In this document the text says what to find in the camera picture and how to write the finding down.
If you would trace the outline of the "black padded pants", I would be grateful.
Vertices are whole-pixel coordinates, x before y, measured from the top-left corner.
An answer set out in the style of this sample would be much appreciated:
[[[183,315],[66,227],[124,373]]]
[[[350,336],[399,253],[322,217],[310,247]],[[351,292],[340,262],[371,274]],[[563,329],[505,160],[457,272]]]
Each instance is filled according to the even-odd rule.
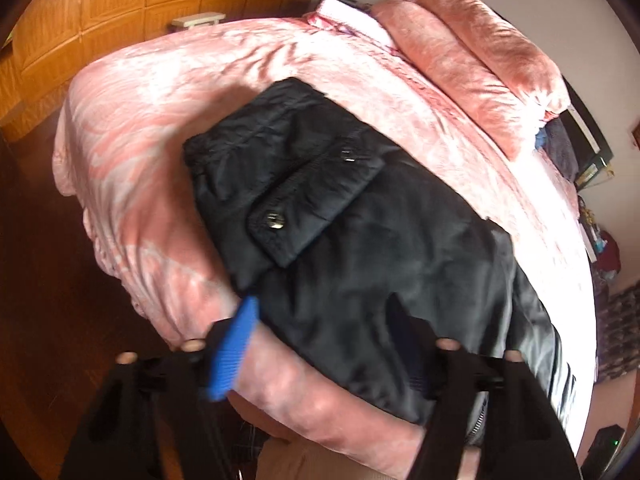
[[[390,336],[402,304],[471,352],[521,351],[567,420],[575,377],[510,235],[375,128],[288,78],[182,152],[233,290],[332,382],[427,422]]]

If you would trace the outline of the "dark patterned curtain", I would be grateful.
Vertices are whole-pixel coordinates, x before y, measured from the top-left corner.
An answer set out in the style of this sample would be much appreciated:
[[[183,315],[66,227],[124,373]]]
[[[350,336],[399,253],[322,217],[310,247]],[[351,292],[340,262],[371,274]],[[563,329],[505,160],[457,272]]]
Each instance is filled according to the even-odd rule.
[[[596,302],[597,382],[623,376],[639,367],[639,283]]]

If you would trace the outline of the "black nightstand with clutter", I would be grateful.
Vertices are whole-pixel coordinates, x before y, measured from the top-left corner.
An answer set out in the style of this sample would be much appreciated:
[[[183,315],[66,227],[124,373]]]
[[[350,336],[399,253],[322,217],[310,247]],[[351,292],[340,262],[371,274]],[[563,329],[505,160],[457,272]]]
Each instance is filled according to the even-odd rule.
[[[592,210],[586,205],[582,196],[578,196],[579,224],[584,233],[588,258],[591,263],[597,264],[604,254],[608,242],[602,236],[600,226]]]

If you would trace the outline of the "blue garment on bed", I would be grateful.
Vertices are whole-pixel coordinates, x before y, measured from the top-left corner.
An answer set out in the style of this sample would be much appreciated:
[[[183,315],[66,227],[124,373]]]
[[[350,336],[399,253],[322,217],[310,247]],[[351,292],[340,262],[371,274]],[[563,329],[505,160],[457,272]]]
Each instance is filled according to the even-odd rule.
[[[542,150],[547,144],[548,134],[546,128],[542,127],[538,130],[535,136],[535,148],[536,150]]]

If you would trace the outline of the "pink bed with blanket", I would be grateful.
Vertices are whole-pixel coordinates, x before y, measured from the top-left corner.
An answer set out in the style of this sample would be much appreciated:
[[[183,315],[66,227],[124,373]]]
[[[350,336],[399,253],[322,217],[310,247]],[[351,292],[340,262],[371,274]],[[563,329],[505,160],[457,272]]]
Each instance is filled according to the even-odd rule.
[[[188,478],[221,463],[221,401],[265,478],[578,478],[590,277],[535,150],[567,104],[548,58],[437,18],[237,21],[85,67],[55,184],[175,354],[116,370],[64,474],[111,448],[123,471],[160,398]]]

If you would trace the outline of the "dark grey pillow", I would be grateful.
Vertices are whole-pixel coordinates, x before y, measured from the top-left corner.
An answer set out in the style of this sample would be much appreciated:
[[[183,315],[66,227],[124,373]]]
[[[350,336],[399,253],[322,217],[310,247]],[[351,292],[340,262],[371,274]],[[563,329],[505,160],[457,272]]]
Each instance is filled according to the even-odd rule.
[[[553,165],[567,181],[574,182],[578,172],[578,161],[570,137],[560,118],[551,119],[544,126],[546,140],[542,147]]]

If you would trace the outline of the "dark wooden headboard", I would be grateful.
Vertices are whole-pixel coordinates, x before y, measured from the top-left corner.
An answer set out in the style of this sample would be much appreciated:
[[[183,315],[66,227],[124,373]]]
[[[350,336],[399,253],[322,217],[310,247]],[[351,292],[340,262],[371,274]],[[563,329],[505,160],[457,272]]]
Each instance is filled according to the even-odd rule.
[[[570,105],[560,114],[560,119],[578,163],[574,183],[578,190],[582,190],[593,185],[597,177],[611,169],[613,152],[588,107],[566,78],[564,84],[570,97]]]

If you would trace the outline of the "folded pink comforter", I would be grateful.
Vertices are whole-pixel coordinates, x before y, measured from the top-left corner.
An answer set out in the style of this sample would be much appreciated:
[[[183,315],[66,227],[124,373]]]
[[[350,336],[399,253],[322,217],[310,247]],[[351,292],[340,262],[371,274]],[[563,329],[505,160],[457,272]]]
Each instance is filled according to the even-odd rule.
[[[559,67],[480,0],[385,0],[371,15],[507,159],[570,105]]]

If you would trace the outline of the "small white side stool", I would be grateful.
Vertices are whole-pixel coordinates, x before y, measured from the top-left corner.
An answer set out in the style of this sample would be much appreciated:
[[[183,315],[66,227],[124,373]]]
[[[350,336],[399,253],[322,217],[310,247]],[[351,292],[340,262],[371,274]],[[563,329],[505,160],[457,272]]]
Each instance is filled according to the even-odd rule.
[[[227,17],[224,13],[219,12],[204,12],[198,14],[191,14],[188,16],[182,16],[181,18],[174,18],[169,27],[172,30],[185,30],[198,26],[212,26],[218,25]]]

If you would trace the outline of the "folded pink white towel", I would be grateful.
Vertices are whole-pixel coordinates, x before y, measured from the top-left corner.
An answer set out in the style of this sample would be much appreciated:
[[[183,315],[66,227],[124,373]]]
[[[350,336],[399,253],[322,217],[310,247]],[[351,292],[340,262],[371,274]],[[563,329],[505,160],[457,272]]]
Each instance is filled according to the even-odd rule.
[[[304,19],[314,27],[360,37],[388,53],[401,55],[396,42],[377,20],[340,0],[320,0]]]

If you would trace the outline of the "wooden wardrobe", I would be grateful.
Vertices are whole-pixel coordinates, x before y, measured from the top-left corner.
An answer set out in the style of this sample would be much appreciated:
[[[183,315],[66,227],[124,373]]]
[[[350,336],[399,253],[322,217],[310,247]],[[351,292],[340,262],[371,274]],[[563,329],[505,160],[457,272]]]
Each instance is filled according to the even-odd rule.
[[[168,33],[176,18],[299,15],[311,0],[32,0],[1,50],[1,134],[13,143],[56,110],[84,66]]]

